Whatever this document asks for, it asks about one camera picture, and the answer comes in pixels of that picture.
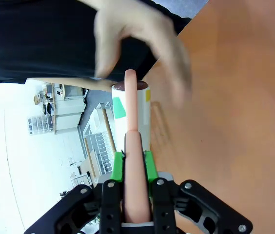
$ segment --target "wooden table surface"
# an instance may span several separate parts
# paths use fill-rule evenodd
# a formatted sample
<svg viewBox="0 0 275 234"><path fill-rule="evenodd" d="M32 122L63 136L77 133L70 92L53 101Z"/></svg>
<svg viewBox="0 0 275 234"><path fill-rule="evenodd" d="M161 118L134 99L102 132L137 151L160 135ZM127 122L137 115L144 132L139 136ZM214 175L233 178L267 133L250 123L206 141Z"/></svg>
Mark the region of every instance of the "wooden table surface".
<svg viewBox="0 0 275 234"><path fill-rule="evenodd" d="M160 64L152 89L157 169L194 179L275 234L275 1L210 0L179 36L191 54L193 96L173 106ZM185 232L200 231L178 216Z"/></svg>

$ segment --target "pink rod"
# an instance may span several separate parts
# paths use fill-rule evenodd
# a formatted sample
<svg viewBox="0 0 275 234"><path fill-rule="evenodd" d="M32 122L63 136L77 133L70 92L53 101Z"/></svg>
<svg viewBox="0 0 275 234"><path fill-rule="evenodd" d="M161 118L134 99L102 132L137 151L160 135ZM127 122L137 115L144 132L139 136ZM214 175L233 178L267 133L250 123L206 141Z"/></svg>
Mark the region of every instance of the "pink rod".
<svg viewBox="0 0 275 234"><path fill-rule="evenodd" d="M128 223L151 220L142 142L138 132L138 89L134 70L124 78L127 116L125 136L124 218Z"/></svg>

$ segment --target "hand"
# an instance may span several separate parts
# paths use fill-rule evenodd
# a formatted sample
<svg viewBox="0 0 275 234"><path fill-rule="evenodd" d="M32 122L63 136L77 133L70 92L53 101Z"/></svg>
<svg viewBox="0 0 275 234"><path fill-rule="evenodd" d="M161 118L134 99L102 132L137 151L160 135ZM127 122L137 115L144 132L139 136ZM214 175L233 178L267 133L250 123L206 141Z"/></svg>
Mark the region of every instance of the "hand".
<svg viewBox="0 0 275 234"><path fill-rule="evenodd" d="M96 77L107 77L120 56L120 40L132 36L146 42L168 72L173 97L183 102L191 89L190 60L172 21L137 0L107 0L95 18Z"/></svg>
<svg viewBox="0 0 275 234"><path fill-rule="evenodd" d="M100 79L97 82L98 82L96 85L97 89L107 91L107 92L111 92L112 86L114 84L117 84L117 82L109 80L109 79Z"/></svg>

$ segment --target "black shirt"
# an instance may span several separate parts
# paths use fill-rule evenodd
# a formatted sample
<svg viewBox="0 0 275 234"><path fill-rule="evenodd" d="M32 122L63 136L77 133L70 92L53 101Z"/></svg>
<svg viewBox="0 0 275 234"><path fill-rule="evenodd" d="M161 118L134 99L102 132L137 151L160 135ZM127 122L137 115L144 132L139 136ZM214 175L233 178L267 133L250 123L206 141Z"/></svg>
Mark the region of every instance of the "black shirt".
<svg viewBox="0 0 275 234"><path fill-rule="evenodd" d="M175 22L179 33L189 22L151 0L143 0ZM0 83L27 78L93 77L96 11L77 0L0 0ZM143 78L155 63L149 47L128 38L109 79L120 81L127 69Z"/></svg>

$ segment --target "green label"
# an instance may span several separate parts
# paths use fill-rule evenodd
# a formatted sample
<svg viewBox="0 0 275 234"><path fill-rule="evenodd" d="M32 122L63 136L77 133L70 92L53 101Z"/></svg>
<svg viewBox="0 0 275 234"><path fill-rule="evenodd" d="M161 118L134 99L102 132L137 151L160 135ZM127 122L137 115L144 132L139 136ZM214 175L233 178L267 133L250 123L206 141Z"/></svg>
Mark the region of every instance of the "green label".
<svg viewBox="0 0 275 234"><path fill-rule="evenodd" d="M126 116L126 111L123 108L120 98L118 97L113 98L113 106L114 106L115 118L122 118Z"/></svg>

